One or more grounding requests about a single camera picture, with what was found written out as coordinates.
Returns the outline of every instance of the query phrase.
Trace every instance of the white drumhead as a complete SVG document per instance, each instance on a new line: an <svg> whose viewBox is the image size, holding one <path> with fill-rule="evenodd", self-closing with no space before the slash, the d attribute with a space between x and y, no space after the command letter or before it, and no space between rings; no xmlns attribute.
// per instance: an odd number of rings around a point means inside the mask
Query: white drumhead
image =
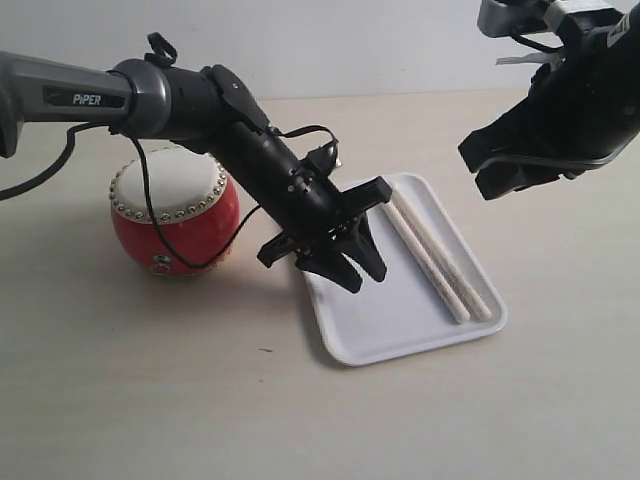
<svg viewBox="0 0 640 480"><path fill-rule="evenodd" d="M183 148L167 148L147 156L149 191L159 221L184 221L213 206L224 192L227 175L209 155ZM135 160L124 167L111 182L109 197L123 216L150 221L144 197L142 167Z"/></svg>

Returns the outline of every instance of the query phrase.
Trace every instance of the drumstick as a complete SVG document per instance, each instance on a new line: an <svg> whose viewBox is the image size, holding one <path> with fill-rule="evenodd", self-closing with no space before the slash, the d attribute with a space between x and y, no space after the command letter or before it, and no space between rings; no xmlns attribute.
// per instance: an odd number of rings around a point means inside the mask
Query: drumstick
<svg viewBox="0 0 640 480"><path fill-rule="evenodd" d="M431 234L425 223L420 220L418 214L411 208L411 205L400 190L393 189L391 203L394 204L402 218L409 224L427 254L440 267L451 287L460 295L471 311L476 314L478 320L481 322L489 320L491 318L489 307L465 278L442 243Z"/></svg>
<svg viewBox="0 0 640 480"><path fill-rule="evenodd" d="M387 215L387 218L389 218L393 224L416 262L420 265L420 268L422 268L422 271L442 298L456 322L465 323L469 321L471 318L469 311L458 298L456 292L453 291L451 285L447 283L446 278L442 275L442 272L438 270L438 267L431 257L424 252L422 245L420 245L420 242L409 228L409 225L407 225L407 223L402 219L402 215L400 215L400 212L395 205L391 203L383 203L382 210Z"/></svg>

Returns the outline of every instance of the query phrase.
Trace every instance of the red drum body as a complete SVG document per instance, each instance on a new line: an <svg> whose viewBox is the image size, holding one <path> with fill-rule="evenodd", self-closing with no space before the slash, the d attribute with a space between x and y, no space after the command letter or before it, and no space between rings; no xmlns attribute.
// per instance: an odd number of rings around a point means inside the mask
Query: red drum body
<svg viewBox="0 0 640 480"><path fill-rule="evenodd" d="M170 148L148 156L151 203L165 238L190 263L204 263L220 252L238 228L237 191L225 170L210 156ZM162 244L147 213L140 161L111 182L111 219L127 254L156 275L196 275L209 267L190 268Z"/></svg>

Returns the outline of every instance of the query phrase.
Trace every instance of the white tray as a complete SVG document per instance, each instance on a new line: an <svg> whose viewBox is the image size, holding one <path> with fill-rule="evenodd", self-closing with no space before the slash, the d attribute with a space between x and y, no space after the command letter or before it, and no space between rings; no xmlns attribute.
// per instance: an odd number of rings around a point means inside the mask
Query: white tray
<svg viewBox="0 0 640 480"><path fill-rule="evenodd" d="M369 211L376 245L388 267L387 278L364 278L351 294L314 274L305 273L324 344L336 361L362 366L475 340L500 331L507 309L473 253L450 221L429 185L410 173L386 175L395 182L432 229L492 312L488 321L457 324L401 237L380 207ZM351 186L362 183L353 182Z"/></svg>

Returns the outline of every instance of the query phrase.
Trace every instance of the robotic arm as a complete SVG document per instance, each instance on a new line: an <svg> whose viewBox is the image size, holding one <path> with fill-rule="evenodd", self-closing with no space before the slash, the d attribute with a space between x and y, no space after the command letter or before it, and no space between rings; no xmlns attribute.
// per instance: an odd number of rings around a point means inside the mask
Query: robotic arm
<svg viewBox="0 0 640 480"><path fill-rule="evenodd" d="M281 140L327 129L283 134L233 72L176 68L175 49L159 34L148 38L153 53L108 72L0 52L0 155L16 153L25 122L91 122L136 139L170 140L214 156L283 229L258 254L266 267L294 253L299 269L356 293L362 278L349 257L382 282L386 266L366 212L389 201L389 185L378 177L340 192L329 179L333 135L302 160Z"/></svg>
<svg viewBox="0 0 640 480"><path fill-rule="evenodd" d="M640 132L640 5L623 15L602 0L483 0L478 28L542 64L527 97L458 148L486 200L598 169ZM542 32L562 46L526 37Z"/></svg>

